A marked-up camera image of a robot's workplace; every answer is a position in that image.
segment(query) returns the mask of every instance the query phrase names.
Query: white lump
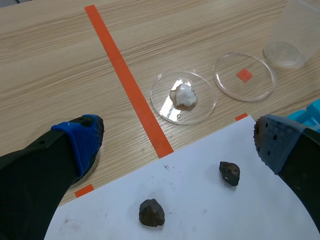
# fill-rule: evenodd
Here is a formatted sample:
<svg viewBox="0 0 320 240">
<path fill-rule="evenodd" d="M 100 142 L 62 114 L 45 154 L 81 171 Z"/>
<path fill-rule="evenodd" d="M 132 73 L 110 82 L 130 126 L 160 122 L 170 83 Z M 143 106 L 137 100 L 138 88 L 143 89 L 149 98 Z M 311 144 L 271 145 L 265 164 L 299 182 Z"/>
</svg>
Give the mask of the white lump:
<svg viewBox="0 0 320 240">
<path fill-rule="evenodd" d="M 181 84 L 180 87 L 177 87 L 175 93 L 176 105 L 191 107 L 196 104 L 197 97 L 191 86 L 186 84 Z"/>
</svg>

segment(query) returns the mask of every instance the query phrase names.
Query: white paper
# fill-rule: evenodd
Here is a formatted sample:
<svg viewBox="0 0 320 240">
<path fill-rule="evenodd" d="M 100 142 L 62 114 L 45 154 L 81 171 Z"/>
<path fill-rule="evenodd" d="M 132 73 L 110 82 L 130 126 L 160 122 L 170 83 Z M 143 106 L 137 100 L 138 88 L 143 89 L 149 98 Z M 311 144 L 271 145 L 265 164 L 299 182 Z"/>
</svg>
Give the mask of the white paper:
<svg viewBox="0 0 320 240">
<path fill-rule="evenodd" d="M 320 239 L 298 197 L 258 157 L 254 124 L 246 117 L 60 206 L 45 239 Z M 222 180 L 220 161 L 240 167 L 237 187 Z M 152 198 L 164 209 L 162 227 L 139 222 L 140 204 Z"/>
</svg>

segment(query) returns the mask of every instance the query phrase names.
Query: wood grain surface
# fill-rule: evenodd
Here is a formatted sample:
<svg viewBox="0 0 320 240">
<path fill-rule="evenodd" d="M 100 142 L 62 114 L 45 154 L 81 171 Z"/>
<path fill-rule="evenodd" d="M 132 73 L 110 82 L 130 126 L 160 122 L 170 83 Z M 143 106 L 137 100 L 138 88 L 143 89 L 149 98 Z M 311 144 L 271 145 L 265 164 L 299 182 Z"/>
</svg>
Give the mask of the wood grain surface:
<svg viewBox="0 0 320 240">
<path fill-rule="evenodd" d="M 263 57 L 285 0 L 33 0 L 0 8 L 0 155 L 82 114 L 105 122 L 96 171 L 61 203 L 88 184 L 98 188 L 157 159 L 86 15 L 92 4 L 150 106 L 153 82 L 168 71 L 197 70 L 215 88 L 217 105 L 201 123 L 174 125 L 153 112 L 175 151 L 240 114 L 285 116 L 320 97 L 318 54 L 298 69 L 273 66 L 277 86 L 261 101 L 233 99 L 213 80 L 225 53 Z"/>
</svg>

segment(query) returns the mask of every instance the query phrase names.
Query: stone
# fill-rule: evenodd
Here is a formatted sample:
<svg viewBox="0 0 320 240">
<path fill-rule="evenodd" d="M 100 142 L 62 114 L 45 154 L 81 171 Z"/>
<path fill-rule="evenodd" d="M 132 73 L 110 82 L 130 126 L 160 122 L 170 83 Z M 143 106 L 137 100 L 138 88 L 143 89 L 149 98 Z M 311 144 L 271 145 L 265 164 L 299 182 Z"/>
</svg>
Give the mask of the stone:
<svg viewBox="0 0 320 240">
<path fill-rule="evenodd" d="M 146 226 L 162 226 L 165 223 L 165 212 L 155 199 L 147 199 L 140 205 L 139 220 Z"/>
<path fill-rule="evenodd" d="M 222 179 L 231 186 L 237 186 L 240 179 L 240 168 L 232 162 L 221 161 L 219 166 Z"/>
<path fill-rule="evenodd" d="M 191 111 L 198 103 L 198 99 L 193 88 L 185 84 L 180 84 L 175 90 L 171 90 L 169 97 L 174 108 L 181 111 Z"/>
</svg>

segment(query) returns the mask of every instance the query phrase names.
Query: cyan plastic part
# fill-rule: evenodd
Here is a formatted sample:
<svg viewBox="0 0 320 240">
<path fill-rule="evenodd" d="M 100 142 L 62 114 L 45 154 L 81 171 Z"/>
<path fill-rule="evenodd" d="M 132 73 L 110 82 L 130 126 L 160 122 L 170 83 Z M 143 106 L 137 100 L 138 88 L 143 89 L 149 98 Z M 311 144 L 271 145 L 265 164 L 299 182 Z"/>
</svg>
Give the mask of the cyan plastic part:
<svg viewBox="0 0 320 240">
<path fill-rule="evenodd" d="M 93 118 L 92 124 L 84 126 L 80 123 L 64 121 L 51 127 L 51 130 L 60 130 L 67 133 L 74 153 L 79 177 L 83 176 L 89 167 L 92 157 L 100 149 L 104 133 L 103 120 L 98 115 L 87 114 L 82 117 Z"/>
<path fill-rule="evenodd" d="M 304 124 L 320 133 L 320 99 L 306 107 L 306 110 L 299 110 L 287 117 L 300 124 Z"/>
</svg>

